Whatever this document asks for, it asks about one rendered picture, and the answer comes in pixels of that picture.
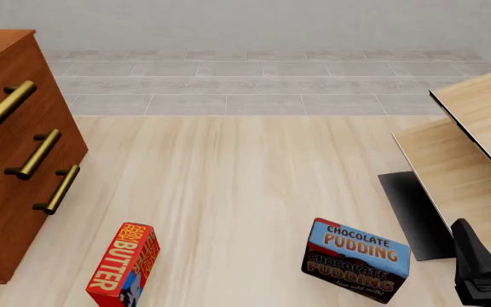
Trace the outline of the red butter box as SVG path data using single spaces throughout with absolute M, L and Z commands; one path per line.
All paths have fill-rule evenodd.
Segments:
M 123 223 L 85 291 L 99 307 L 137 307 L 159 253 L 153 227 Z

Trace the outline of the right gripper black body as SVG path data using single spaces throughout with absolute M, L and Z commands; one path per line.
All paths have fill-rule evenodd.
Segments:
M 478 286 L 474 281 L 456 279 L 455 290 L 464 306 L 491 307 L 491 281 Z

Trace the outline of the red-brown wooden cabinet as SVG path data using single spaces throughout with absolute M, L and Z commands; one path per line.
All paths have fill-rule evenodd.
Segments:
M 88 148 L 32 30 L 0 30 L 0 102 L 5 86 L 32 81 L 37 90 L 0 125 L 0 283 L 14 275 L 49 216 L 32 209 L 49 201 L 61 181 L 55 171 L 80 165 Z M 19 168 L 40 142 L 34 135 L 57 129 L 61 138 L 28 181 L 3 173 Z

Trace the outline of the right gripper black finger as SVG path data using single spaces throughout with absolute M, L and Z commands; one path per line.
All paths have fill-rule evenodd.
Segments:
M 491 282 L 491 253 L 466 219 L 451 225 L 456 257 L 456 282 Z

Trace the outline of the pale wood furniture black side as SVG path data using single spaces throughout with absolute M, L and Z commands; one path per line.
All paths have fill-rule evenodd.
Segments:
M 442 221 L 466 219 L 491 252 L 491 73 L 430 97 L 447 117 L 392 136 Z

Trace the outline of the blue chocolate pudding box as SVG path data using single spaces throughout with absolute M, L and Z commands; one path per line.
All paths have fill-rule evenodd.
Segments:
M 409 277 L 411 249 L 344 224 L 316 218 L 301 270 L 388 304 Z

